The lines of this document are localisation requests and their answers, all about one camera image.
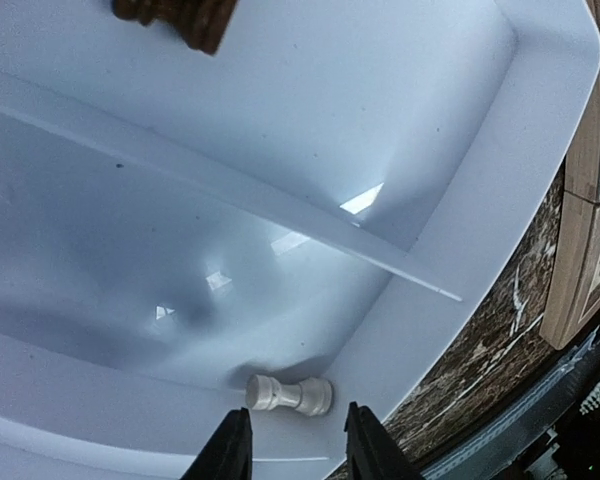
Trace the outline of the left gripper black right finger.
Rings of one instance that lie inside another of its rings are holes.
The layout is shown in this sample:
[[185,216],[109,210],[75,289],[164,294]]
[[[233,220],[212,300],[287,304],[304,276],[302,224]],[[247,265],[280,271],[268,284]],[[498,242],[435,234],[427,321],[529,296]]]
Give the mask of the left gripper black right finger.
[[347,478],[352,480],[422,480],[373,411],[351,402],[344,431]]

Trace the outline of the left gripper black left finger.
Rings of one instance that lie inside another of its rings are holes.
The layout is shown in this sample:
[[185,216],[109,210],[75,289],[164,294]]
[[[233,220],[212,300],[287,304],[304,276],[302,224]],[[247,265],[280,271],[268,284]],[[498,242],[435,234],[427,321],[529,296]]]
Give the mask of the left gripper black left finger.
[[253,432],[246,408],[230,410],[181,480],[251,480]]

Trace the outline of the white rook among dark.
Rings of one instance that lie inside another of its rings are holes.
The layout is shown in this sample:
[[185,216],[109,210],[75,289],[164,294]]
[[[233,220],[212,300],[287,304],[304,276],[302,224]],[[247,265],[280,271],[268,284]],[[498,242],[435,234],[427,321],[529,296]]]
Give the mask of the white rook among dark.
[[249,378],[245,402],[255,411],[290,408],[305,416],[322,416],[331,408],[334,389],[321,378],[307,378],[299,383],[284,384],[274,377],[253,375]]

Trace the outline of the white plastic divided tray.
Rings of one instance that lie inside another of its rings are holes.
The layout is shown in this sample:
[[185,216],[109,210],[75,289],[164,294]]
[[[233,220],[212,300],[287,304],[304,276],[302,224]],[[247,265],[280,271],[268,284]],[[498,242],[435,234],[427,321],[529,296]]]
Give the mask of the white plastic divided tray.
[[0,479],[177,479],[255,374],[258,479],[386,419],[538,210],[600,68],[584,1],[238,1],[214,56],[0,1]]

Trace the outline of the wooden chess board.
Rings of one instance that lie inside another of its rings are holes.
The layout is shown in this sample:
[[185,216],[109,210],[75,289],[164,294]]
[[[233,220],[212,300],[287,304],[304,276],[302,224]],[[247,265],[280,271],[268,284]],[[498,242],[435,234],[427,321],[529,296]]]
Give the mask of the wooden chess board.
[[[600,33],[600,1],[590,1]],[[540,336],[566,347],[600,308],[600,72],[565,158],[561,223]]]

